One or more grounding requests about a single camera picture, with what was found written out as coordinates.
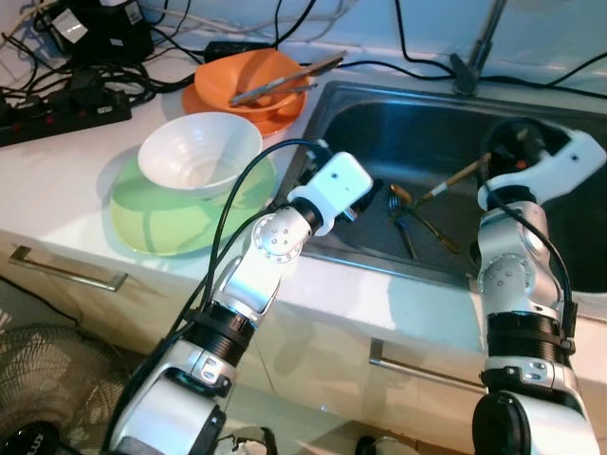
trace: fan grille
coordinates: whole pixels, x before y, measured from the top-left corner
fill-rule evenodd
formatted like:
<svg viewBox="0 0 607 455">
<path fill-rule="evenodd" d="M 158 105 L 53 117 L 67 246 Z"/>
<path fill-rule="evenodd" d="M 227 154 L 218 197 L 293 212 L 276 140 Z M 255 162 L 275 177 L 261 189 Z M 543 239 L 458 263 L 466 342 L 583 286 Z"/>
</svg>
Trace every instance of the fan grille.
<svg viewBox="0 0 607 455">
<path fill-rule="evenodd" d="M 120 354 L 86 332 L 33 324 L 0 335 L 0 441 L 47 421 L 82 453 L 99 453 L 128 379 Z"/>
</svg>

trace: orange bowl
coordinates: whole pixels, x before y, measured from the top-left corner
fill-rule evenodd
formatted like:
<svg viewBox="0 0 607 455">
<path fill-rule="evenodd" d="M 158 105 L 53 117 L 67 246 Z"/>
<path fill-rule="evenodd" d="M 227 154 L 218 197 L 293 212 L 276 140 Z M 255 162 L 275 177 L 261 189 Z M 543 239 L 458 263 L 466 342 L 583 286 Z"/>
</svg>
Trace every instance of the orange bowl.
<svg viewBox="0 0 607 455">
<path fill-rule="evenodd" d="M 275 116 L 281 108 L 304 96 L 304 93 L 264 96 L 252 104 L 238 107 L 231 107 L 230 99 L 282 76 L 289 76 L 300 69 L 297 62 L 278 50 L 251 50 L 209 64 L 201 64 L 194 75 L 194 87 L 200 100 L 213 109 L 252 121 L 266 120 Z M 308 78 L 301 78 L 281 85 L 280 89 L 308 84 Z"/>
</svg>

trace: white bowl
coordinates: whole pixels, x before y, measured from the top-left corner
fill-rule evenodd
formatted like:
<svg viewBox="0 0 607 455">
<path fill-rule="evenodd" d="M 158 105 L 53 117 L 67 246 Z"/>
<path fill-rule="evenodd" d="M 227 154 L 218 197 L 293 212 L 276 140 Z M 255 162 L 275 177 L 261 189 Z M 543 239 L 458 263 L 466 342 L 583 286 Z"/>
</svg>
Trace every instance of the white bowl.
<svg viewBox="0 0 607 455">
<path fill-rule="evenodd" d="M 247 119 L 203 112 L 155 130 L 141 145 L 138 164 L 157 185 L 213 197 L 227 191 L 261 150 L 262 136 Z"/>
</svg>

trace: green plate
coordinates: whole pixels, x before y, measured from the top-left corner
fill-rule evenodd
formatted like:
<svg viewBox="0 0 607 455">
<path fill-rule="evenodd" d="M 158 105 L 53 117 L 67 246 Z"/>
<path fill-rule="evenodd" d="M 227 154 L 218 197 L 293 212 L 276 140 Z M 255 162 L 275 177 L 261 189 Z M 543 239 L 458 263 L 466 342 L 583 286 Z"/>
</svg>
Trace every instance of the green plate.
<svg viewBox="0 0 607 455">
<path fill-rule="evenodd" d="M 230 209 L 223 237 L 230 236 L 251 215 L 266 206 L 276 170 L 262 160 L 248 175 Z M 112 191 L 110 213 L 119 238 L 135 251 L 174 256 L 209 246 L 227 199 L 203 200 L 149 181 L 132 158 Z"/>
</svg>

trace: fan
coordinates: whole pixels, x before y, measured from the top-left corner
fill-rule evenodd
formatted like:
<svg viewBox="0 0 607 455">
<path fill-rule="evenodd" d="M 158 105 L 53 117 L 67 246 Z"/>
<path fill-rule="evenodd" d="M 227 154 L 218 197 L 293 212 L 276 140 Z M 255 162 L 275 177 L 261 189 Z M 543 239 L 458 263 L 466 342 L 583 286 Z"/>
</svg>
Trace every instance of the fan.
<svg viewBox="0 0 607 455">
<path fill-rule="evenodd" d="M 128 371 L 79 329 L 32 324 L 0 335 L 0 454 L 97 454 Z"/>
</svg>

